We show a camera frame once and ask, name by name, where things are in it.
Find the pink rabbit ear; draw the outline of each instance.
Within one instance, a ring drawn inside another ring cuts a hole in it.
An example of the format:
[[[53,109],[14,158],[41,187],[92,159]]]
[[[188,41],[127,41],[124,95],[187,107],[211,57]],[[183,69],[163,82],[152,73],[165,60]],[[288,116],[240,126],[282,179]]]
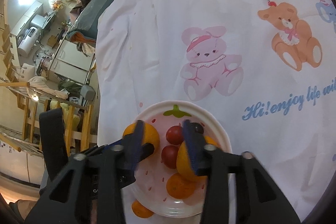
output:
[[[181,38],[183,43],[188,46],[194,38],[200,37],[201,35],[204,35],[204,31],[202,31],[201,28],[191,27],[183,31]]]
[[[219,38],[226,33],[226,28],[224,26],[215,26],[204,29],[204,31],[209,33],[212,37]]]

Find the orange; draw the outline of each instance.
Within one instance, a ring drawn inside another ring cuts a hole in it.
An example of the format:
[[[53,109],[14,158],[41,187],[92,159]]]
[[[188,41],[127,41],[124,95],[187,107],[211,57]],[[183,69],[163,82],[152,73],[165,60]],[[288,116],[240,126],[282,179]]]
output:
[[[123,137],[127,134],[133,133],[135,128],[135,123],[129,125],[127,128],[125,128]],[[160,136],[152,125],[145,123],[145,128],[144,128],[144,133],[143,133],[143,138],[142,138],[142,144],[144,145],[145,143],[151,143],[154,145],[154,153],[159,150],[160,148]]]
[[[141,218],[149,218],[154,214],[154,212],[148,210],[137,200],[132,203],[132,211],[136,216]]]
[[[176,173],[167,180],[166,189],[171,197],[184,199],[194,193],[196,183],[186,180],[179,173]]]
[[[209,144],[216,145],[218,144],[209,136],[204,136],[205,141]],[[191,169],[191,163],[188,156],[188,151],[185,145],[185,142],[183,142],[178,150],[177,153],[177,159],[176,159],[176,168],[177,171],[181,174],[182,177],[184,177],[186,180],[190,181],[202,181],[206,178],[206,176],[198,177],[194,174],[193,170]]]

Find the blue bear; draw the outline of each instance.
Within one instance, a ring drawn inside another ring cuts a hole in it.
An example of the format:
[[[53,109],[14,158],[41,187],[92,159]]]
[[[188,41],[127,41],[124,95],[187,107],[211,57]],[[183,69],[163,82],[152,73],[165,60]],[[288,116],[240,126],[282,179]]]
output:
[[[320,0],[316,4],[316,8],[320,14],[320,17],[328,23],[333,22],[334,30],[336,33],[336,9],[333,3],[328,4],[325,0]]]

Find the metal screw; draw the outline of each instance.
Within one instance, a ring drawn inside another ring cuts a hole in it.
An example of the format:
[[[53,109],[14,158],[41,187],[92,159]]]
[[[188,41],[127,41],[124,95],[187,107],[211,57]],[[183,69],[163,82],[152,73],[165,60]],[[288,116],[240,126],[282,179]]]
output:
[[[124,147],[122,145],[114,145],[112,147],[112,150],[115,151],[115,152],[122,151],[123,149],[124,149]]]
[[[207,151],[213,151],[216,150],[216,147],[214,145],[207,144],[204,146],[204,149]]]
[[[73,157],[75,160],[84,160],[86,156],[84,154],[76,154]]]
[[[250,160],[250,159],[254,158],[253,154],[251,152],[248,152],[248,151],[243,152],[241,155],[243,156],[244,159],[247,159],[247,160]]]

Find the pink plate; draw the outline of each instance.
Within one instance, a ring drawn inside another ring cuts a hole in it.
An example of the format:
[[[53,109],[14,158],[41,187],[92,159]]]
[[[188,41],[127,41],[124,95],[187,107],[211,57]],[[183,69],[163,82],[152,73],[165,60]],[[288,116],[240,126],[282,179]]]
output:
[[[232,153],[229,138],[212,114],[185,101],[164,101],[141,112],[135,120],[153,125],[160,135],[160,150],[142,161],[135,172],[136,182],[132,190],[136,199],[156,214],[184,218],[202,212],[206,185],[199,183],[194,194],[184,200],[172,198],[166,190],[166,182],[176,169],[169,169],[161,162],[161,151],[166,145],[167,130],[182,124],[185,119],[198,122],[204,127],[204,135],[213,138],[223,151]]]

